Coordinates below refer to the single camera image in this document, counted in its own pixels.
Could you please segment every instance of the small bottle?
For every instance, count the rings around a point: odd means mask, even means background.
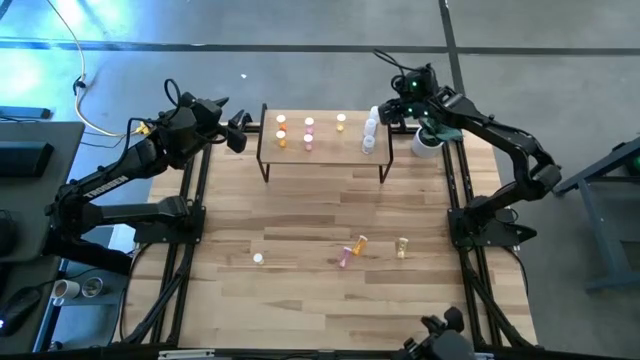
[[[280,145],[281,148],[285,148],[287,147],[287,140],[285,140],[285,136],[287,136],[287,133],[279,130],[278,132],[276,132],[276,138],[278,138],[278,145]]]
[[[398,259],[404,259],[404,254],[407,251],[407,245],[409,244],[409,239],[399,238],[396,240],[396,257]]]
[[[262,256],[262,254],[257,253],[253,255],[253,262],[256,263],[256,265],[262,265],[264,264],[264,257]]]
[[[345,114],[338,114],[338,123],[336,124],[336,130],[338,130],[338,132],[343,132],[344,131],[344,122],[345,120],[347,120],[347,116]]]
[[[376,138],[371,135],[367,135],[362,140],[362,152],[369,155],[373,153],[373,146],[376,144]]]
[[[358,238],[358,242],[356,242],[356,246],[353,247],[353,255],[359,256],[360,253],[362,253],[362,251],[364,250],[365,246],[367,246],[367,241],[369,241],[369,239],[360,235],[360,237]]]
[[[371,110],[369,111],[369,119],[373,119],[376,122],[380,121],[380,114],[378,113],[378,107],[377,106],[372,106]]]
[[[305,133],[309,135],[313,135],[313,123],[314,123],[313,118],[304,119]]]
[[[340,266],[341,268],[346,268],[347,267],[347,261],[349,261],[349,258],[351,257],[351,248],[348,247],[343,247],[342,248],[342,253],[340,253],[340,261],[338,261],[338,266]]]
[[[304,149],[307,151],[311,151],[313,149],[313,135],[307,134],[304,136]]]
[[[376,121],[373,119],[368,119],[364,123],[364,136],[375,136],[376,135]]]
[[[287,124],[285,124],[286,120],[287,117],[284,115],[276,116],[276,121],[278,122],[278,130],[287,131]]]

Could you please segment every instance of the white cup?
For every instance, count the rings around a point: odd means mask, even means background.
[[[75,281],[58,280],[53,284],[51,298],[56,301],[58,299],[73,299],[80,293],[80,284]]]

